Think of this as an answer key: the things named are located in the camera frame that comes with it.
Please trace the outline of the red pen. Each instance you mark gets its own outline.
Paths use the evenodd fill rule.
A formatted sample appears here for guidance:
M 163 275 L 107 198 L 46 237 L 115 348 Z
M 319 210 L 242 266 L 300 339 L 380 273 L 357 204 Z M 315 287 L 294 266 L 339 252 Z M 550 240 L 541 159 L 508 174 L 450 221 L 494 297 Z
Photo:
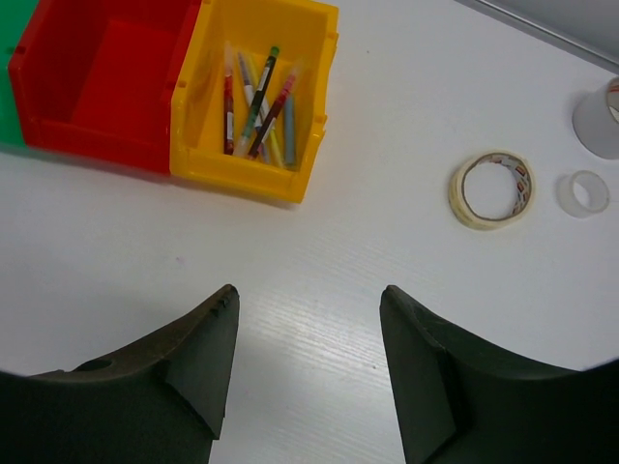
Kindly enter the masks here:
M 279 117 L 280 113 L 282 112 L 284 105 L 289 100 L 293 91 L 295 90 L 295 86 L 297 84 L 297 81 L 299 80 L 299 75 L 300 75 L 300 69 L 293 68 L 291 72 L 289 73 L 289 75 L 287 76 L 277 99 L 271 106 L 267 115 L 262 118 L 262 126 L 260 127 L 256 135 L 256 138 L 252 142 L 251 147 L 249 149 L 249 152 L 248 152 L 249 157 L 251 158 L 256 157 L 260 145 L 264 142 L 264 140 L 268 137 L 268 135 L 272 131 L 273 126 L 277 118 Z
M 233 49 L 229 42 L 223 50 L 223 152 L 232 155 L 234 151 L 234 92 L 233 92 Z

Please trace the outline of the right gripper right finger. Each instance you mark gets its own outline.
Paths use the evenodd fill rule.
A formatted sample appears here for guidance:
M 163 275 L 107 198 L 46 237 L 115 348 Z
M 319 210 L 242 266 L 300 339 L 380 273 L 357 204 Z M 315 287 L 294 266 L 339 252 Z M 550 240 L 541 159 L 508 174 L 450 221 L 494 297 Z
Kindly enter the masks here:
M 617 361 L 578 371 L 528 359 L 395 285 L 379 311 L 406 462 L 617 462 Z

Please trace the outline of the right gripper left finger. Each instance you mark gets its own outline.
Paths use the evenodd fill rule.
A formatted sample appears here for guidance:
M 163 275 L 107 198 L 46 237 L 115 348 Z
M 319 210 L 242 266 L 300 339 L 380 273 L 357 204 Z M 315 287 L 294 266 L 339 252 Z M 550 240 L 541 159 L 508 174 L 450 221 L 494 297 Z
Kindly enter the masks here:
M 72 371 L 1 374 L 4 463 L 206 463 L 240 319 L 226 284 L 186 315 Z

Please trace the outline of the yellow pen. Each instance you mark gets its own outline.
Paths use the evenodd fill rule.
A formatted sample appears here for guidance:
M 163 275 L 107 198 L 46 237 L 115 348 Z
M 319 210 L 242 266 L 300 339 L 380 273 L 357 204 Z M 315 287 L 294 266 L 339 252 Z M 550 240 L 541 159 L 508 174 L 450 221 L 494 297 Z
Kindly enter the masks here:
M 256 70 L 255 62 L 253 59 L 253 55 L 249 52 L 244 54 L 246 64 L 251 75 L 251 82 L 254 88 L 257 88 L 257 85 L 260 81 L 260 74 Z M 256 118 L 255 128 L 259 130 L 263 123 L 263 118 L 268 115 L 270 111 L 270 105 L 267 99 L 267 96 L 264 96 L 259 115 Z M 260 152 L 262 153 L 262 158 L 267 164 L 274 164 L 276 167 L 283 168 L 283 157 L 281 154 L 280 144 L 278 142 L 278 138 L 276 137 L 276 129 L 272 128 L 269 134 L 264 138 Z

